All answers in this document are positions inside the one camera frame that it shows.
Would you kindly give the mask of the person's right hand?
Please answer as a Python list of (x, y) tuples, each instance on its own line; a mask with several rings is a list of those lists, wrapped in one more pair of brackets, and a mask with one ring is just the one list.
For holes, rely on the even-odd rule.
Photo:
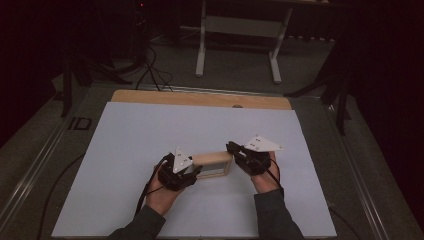
[(270, 168), (260, 175), (251, 177), (251, 181), (258, 194), (267, 193), (280, 188), (280, 169), (274, 152), (269, 153), (271, 158)]

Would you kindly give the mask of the black floor socket plate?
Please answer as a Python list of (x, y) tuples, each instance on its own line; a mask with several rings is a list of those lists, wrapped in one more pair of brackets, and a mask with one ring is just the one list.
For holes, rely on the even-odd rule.
[(68, 125), (68, 130), (85, 131), (89, 130), (91, 125), (91, 118), (73, 117)]

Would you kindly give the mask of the white metal table frame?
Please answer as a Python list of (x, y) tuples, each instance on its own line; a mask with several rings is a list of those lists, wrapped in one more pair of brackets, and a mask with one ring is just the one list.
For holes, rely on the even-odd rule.
[(283, 20), (280, 22), (215, 16), (207, 14), (207, 0), (202, 0), (200, 19), (200, 45), (198, 50), (195, 75), (197, 77), (202, 77), (204, 74), (207, 32), (268, 37), (274, 38), (276, 40), (276, 45), (274, 49), (269, 52), (268, 57), (273, 81), (275, 84), (280, 84), (282, 82), (282, 77), (278, 64), (278, 55), (283, 39), (285, 37), (286, 30), (288, 28), (292, 11), (292, 8), (288, 8), (283, 15)]

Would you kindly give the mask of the person's left hand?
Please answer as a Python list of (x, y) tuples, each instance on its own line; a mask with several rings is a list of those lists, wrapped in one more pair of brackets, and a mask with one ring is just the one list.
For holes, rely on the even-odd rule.
[(145, 204), (161, 216), (165, 216), (181, 193), (182, 190), (172, 191), (165, 188), (159, 181), (158, 174), (155, 174), (150, 181)]

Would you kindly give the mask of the small wooden box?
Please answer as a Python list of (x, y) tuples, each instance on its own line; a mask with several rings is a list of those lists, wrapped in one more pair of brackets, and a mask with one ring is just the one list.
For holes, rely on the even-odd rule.
[(195, 166), (201, 166), (199, 179), (226, 176), (229, 172), (233, 156), (227, 151), (203, 153), (192, 156)]

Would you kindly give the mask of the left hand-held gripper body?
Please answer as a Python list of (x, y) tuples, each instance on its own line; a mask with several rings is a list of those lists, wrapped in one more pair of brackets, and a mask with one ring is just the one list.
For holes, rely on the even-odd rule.
[(163, 157), (158, 173), (159, 181), (165, 188), (172, 191), (179, 191), (193, 185), (190, 180), (192, 175), (188, 168), (194, 165), (191, 157), (177, 148), (174, 153), (169, 153)]

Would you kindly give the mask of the white board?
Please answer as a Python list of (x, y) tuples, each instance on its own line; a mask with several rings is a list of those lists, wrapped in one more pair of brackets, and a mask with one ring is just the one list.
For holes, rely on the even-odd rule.
[[(307, 238), (336, 230), (298, 117), (292, 110), (110, 102), (52, 232), (55, 237), (104, 237), (127, 225), (154, 166), (167, 153), (218, 152), (229, 141), (259, 135), (279, 144), (285, 203)], [(232, 165), (228, 175), (200, 179), (176, 200), (163, 238), (255, 238), (255, 189)]]

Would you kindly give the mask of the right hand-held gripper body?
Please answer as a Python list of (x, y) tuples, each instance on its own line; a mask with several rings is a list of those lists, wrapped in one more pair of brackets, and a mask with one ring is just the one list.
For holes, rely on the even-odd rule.
[(243, 145), (244, 150), (237, 151), (235, 163), (251, 176), (266, 172), (271, 166), (269, 153), (281, 151), (283, 146), (260, 135), (253, 137)]

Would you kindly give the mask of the black metal stand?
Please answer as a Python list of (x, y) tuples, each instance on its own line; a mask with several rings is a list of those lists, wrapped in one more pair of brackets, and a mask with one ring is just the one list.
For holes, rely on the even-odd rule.
[(314, 89), (324, 86), (325, 90), (319, 97), (324, 105), (332, 105), (337, 101), (336, 127), (344, 136), (344, 119), (347, 113), (347, 96), (351, 80), (351, 71), (347, 70), (349, 58), (345, 58), (337, 50), (332, 50), (318, 72), (315, 81), (294, 92), (285, 93), (286, 97), (296, 98)]
[(65, 54), (63, 58), (63, 85), (60, 98), (63, 101), (61, 116), (65, 117), (71, 110), (73, 101), (72, 79), (75, 78), (81, 86), (90, 86), (93, 82), (90, 72), (94, 71), (104, 76), (106, 79), (118, 83), (129, 84), (129, 81), (120, 77), (120, 74), (135, 70), (138, 63), (120, 69), (110, 69), (100, 63), (95, 62), (84, 54)]

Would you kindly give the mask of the metal floor rail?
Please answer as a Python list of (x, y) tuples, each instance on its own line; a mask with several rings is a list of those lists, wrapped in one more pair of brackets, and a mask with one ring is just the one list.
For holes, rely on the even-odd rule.
[(332, 129), (335, 132), (338, 141), (342, 145), (343, 152), (347, 158), (347, 164), (352, 177), (353, 185), (355, 187), (359, 201), (361, 202), (362, 208), (364, 210), (375, 240), (390, 240), (387, 230), (384, 224), (382, 223), (380, 214), (376, 208), (375, 202), (372, 196), (370, 195), (368, 187), (363, 179), (358, 165), (356, 164), (356, 159), (353, 155), (351, 148), (349, 147), (348, 141), (344, 136), (341, 135), (336, 126), (335, 108), (332, 105), (324, 105), (323, 109), (331, 123)]
[(72, 113), (59, 118), (58, 123), (17, 183), (11, 196), (0, 209), (0, 235), (9, 228), (72, 120)]

